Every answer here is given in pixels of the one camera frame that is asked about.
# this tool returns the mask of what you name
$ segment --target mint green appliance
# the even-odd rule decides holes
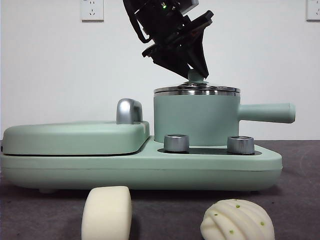
[[[280,154],[237,136],[239,121],[292,123],[292,104],[240,105],[240,90],[203,81],[155,90],[154,129],[122,99],[116,121],[23,125],[3,136],[1,170],[17,186],[57,189],[258,191],[277,182]]]

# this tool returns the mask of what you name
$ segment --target metal rim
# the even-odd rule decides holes
[[[228,86],[208,86],[207,84],[182,84],[154,90],[155,95],[224,95],[239,96],[240,89]]]
[[[154,93],[154,96],[178,96],[178,95],[218,95],[218,96],[240,96],[239,92],[235,91],[218,91],[218,90],[180,90],[180,91],[160,91]]]

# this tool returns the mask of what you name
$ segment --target mint green pot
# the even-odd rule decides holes
[[[191,95],[185,89],[183,92],[155,90],[155,141],[163,143],[167,134],[183,134],[189,136],[191,146],[224,146],[228,137],[239,135],[240,120],[295,121],[296,110],[291,103],[241,105],[239,92],[219,95],[224,93],[197,90],[194,93]]]

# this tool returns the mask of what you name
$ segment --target dark tabletop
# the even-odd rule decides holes
[[[205,210],[223,199],[244,199],[262,206],[277,240],[320,240],[320,141],[256,141],[282,155],[278,183],[266,190],[132,190],[130,240],[202,240]],[[0,183],[1,240],[80,240],[88,190],[42,194]]]

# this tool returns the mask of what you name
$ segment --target electrical socket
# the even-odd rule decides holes
[[[104,0],[80,0],[82,21],[103,21],[105,13]]]
[[[320,0],[306,0],[306,20],[320,22]]]

